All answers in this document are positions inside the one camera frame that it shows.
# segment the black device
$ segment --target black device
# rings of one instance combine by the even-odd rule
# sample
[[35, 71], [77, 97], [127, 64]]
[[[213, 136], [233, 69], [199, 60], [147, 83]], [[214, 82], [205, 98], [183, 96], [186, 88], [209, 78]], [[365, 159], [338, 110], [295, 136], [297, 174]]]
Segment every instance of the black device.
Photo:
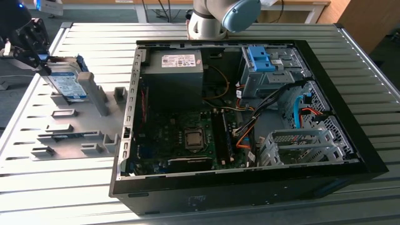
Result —
[[19, 0], [0, 0], [0, 59], [49, 75], [45, 64], [49, 45], [42, 20], [31, 18]]
[[[201, 104], [154, 74], [202, 77]], [[319, 198], [387, 171], [306, 41], [138, 41], [127, 92], [109, 195], [138, 215]]]

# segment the robotic arm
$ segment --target robotic arm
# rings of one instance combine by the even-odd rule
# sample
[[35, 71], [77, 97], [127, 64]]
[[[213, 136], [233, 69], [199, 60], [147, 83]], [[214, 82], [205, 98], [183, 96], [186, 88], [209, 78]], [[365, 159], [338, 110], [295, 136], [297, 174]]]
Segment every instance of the robotic arm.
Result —
[[187, 24], [190, 39], [222, 39], [226, 30], [239, 32], [259, 15], [259, 0], [194, 0]]
[[39, 59], [47, 57], [49, 36], [41, 19], [31, 19], [19, 0], [0, 0], [0, 59], [50, 74]]

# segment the floor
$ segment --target floor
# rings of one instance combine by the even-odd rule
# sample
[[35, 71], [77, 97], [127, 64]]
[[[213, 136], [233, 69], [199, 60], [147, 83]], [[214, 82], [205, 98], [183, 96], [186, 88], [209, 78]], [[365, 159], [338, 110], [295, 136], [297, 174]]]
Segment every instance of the floor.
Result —
[[[63, 16], [49, 19], [47, 14], [31, 11], [31, 17], [42, 18], [50, 40], [54, 38], [62, 22], [79, 23], [135, 23], [137, 17], [131, 10], [65, 10]], [[183, 10], [170, 11], [173, 22], [185, 22]], [[165, 18], [155, 17], [153, 11], [147, 11], [150, 23], [165, 23]], [[400, 44], [390, 42], [385, 38], [378, 47], [370, 54], [370, 58], [377, 62], [379, 68], [391, 80], [393, 84], [400, 87]], [[7, 63], [0, 61], [0, 81], [9, 84], [7, 90], [0, 91], [0, 135], [11, 117], [13, 111], [18, 105], [25, 89], [30, 82], [34, 72], [14, 68]]]

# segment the desk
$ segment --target desk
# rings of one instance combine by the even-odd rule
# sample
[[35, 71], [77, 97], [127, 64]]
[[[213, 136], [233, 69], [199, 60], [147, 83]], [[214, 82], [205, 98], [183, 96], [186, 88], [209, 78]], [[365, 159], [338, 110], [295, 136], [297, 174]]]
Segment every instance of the desk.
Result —
[[[95, 83], [110, 91], [129, 85], [135, 40], [185, 39], [185, 30], [181, 23], [65, 23], [49, 51], [55, 56], [79, 53]], [[50, 118], [26, 116], [55, 108], [50, 88], [35, 76], [0, 138], [2, 225], [400, 223], [400, 93], [345, 30], [333, 25], [254, 24], [229, 37], [307, 41], [389, 172], [315, 200], [137, 217], [107, 197], [111, 157], [30, 161], [39, 130], [27, 128], [45, 125]], [[121, 130], [121, 121], [114, 123]]]
[[[26, 7], [34, 9], [33, 0], [25, 0]], [[161, 0], [165, 10], [167, 1]], [[145, 23], [145, 13], [141, 0], [62, 0], [63, 9], [134, 9], [137, 20]], [[146, 9], [161, 9], [157, 0], [143, 0]], [[285, 11], [309, 11], [303, 23], [315, 23], [325, 6], [330, 0], [283, 0]], [[170, 0], [170, 9], [193, 9], [193, 0]], [[261, 10], [281, 10], [281, 2], [275, 2], [270, 7], [261, 7]]]
[[[134, 8], [139, 23], [145, 23], [143, 7], [139, 0], [134, 0]], [[157, 0], [143, 0], [146, 9], [161, 9]], [[165, 10], [167, 9], [167, 1], [161, 0]], [[303, 23], [315, 23], [325, 6], [330, 0], [283, 0], [285, 11], [309, 11]], [[170, 9], [193, 9], [193, 0], [170, 0]], [[279, 11], [281, 1], [277, 1], [270, 7], [261, 6], [261, 10]]]

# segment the blue drive bay latch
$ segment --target blue drive bay latch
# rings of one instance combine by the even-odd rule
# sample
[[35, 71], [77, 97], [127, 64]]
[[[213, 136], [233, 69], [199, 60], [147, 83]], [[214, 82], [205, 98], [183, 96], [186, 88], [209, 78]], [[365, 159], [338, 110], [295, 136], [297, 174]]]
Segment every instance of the blue drive bay latch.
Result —
[[254, 65], [255, 72], [273, 72], [274, 65], [269, 61], [269, 54], [262, 46], [249, 46], [249, 59]]

